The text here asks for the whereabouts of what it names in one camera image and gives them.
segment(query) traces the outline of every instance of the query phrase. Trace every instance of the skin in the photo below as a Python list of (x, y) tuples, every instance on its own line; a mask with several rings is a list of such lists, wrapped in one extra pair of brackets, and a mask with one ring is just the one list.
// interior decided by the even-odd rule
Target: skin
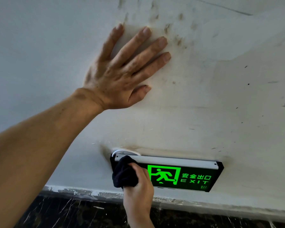
[[(107, 109), (127, 108), (141, 101), (151, 87), (138, 85), (170, 60), (170, 53), (163, 53), (144, 66), (166, 47), (167, 39), (161, 37), (129, 61), (137, 48), (151, 36), (147, 27), (111, 58), (123, 33), (121, 24), (111, 31), (85, 77), (83, 88), (78, 88), (48, 110), (0, 133), (0, 228), (15, 225), (49, 180), (76, 136), (98, 114)], [(153, 227), (149, 218), (152, 184), (146, 170), (131, 165), (139, 183), (134, 188), (125, 188), (124, 203), (129, 223), (133, 228)]]

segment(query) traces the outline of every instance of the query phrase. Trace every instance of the exit sign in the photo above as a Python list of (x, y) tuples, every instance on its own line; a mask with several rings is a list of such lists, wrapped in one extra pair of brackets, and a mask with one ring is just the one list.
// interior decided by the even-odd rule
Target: exit sign
[[(113, 170), (124, 154), (111, 157)], [(221, 162), (129, 155), (146, 168), (153, 186), (209, 192), (224, 169)]]

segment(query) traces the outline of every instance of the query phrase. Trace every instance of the white wall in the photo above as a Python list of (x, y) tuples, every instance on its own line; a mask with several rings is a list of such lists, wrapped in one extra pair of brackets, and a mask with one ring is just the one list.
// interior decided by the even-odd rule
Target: white wall
[(171, 24), (172, 59), (152, 91), (93, 120), (48, 185), (121, 192), (101, 152), (122, 146), (225, 165), (210, 193), (156, 196), (285, 210), (285, 0), (202, 1), (0, 0), (0, 131), (80, 87), (117, 23), (119, 48), (144, 25), (156, 38)]

